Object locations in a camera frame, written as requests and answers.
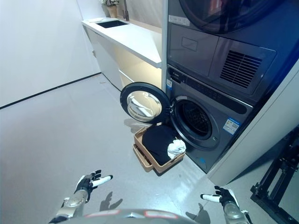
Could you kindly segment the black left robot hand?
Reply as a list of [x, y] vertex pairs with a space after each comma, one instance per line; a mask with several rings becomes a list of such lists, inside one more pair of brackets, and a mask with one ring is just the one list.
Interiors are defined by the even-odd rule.
[[88, 194], [91, 194], [94, 189], [112, 179], [113, 175], [102, 177], [101, 170], [93, 171], [90, 174], [84, 175], [79, 179], [74, 192], [76, 193], [79, 190], [85, 190]]

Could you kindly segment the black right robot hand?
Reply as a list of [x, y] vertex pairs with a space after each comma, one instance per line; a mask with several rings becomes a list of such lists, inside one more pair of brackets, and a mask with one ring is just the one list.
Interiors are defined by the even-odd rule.
[[200, 198], [210, 202], [221, 203], [223, 207], [225, 207], [227, 203], [234, 203], [239, 206], [235, 194], [231, 189], [225, 189], [217, 185], [214, 186], [214, 189], [215, 194], [201, 194]]

